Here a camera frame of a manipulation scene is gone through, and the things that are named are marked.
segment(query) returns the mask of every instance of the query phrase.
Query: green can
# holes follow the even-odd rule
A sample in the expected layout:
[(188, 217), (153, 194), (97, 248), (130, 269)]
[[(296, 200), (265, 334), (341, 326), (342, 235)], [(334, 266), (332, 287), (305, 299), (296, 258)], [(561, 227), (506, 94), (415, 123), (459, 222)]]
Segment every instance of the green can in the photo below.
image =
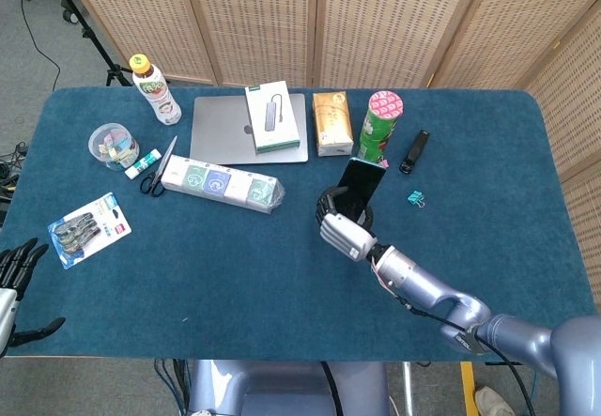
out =
[(379, 90), (372, 95), (367, 104), (357, 156), (366, 161), (382, 161), (394, 126), (402, 115), (403, 101), (394, 92)]

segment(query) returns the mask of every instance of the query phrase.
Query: juice bottle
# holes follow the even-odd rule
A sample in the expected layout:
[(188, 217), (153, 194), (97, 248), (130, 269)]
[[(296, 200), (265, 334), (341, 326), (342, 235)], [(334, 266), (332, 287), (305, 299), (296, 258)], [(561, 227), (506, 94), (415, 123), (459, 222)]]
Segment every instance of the juice bottle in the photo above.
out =
[(181, 119), (181, 109), (174, 100), (159, 68), (150, 64), (144, 54), (135, 54), (130, 58), (133, 70), (133, 82), (148, 100), (154, 114), (165, 125), (173, 125)]

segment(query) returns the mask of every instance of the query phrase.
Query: black scissors handle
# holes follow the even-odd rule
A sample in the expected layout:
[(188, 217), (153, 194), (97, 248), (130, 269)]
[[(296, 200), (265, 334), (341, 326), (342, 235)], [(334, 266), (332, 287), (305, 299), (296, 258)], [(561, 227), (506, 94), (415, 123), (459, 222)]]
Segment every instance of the black scissors handle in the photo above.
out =
[(149, 193), (153, 197), (158, 197), (162, 193), (164, 193), (165, 188), (162, 186), (161, 181), (157, 181), (153, 186), (152, 181), (154, 181), (155, 173), (152, 172), (148, 174), (140, 183), (140, 192), (141, 193)]

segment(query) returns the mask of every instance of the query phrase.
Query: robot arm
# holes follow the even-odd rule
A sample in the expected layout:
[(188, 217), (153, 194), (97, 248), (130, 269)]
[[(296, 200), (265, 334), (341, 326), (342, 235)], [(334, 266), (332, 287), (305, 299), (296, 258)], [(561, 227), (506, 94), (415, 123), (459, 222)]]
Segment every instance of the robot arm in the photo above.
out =
[(448, 300), (453, 306), (440, 328), (452, 348), (480, 354), (492, 346), (504, 354), (558, 379), (562, 416), (601, 412), (601, 317), (569, 319), (555, 330), (517, 317), (493, 316), (479, 299), (457, 291), (420, 268), (393, 246), (381, 245), (369, 231), (340, 214), (327, 190), (317, 202), (320, 235), (353, 261), (368, 260), (379, 283), (426, 309)]
[(14, 250), (0, 253), (0, 357), (7, 353), (9, 347), (50, 336), (65, 322), (64, 317), (59, 317), (43, 329), (15, 332), (15, 317), (34, 267), (48, 250), (48, 244), (33, 250), (37, 242), (33, 238)]

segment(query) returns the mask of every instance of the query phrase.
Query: laptop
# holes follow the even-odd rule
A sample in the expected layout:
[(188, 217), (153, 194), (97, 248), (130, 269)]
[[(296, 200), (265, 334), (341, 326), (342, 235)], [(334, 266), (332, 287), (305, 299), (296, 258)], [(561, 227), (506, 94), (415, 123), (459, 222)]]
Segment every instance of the laptop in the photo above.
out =
[(222, 165), (307, 162), (309, 154), (304, 95), (290, 94), (290, 101), (299, 129), (300, 145), (256, 153), (246, 96), (196, 98), (190, 157)]

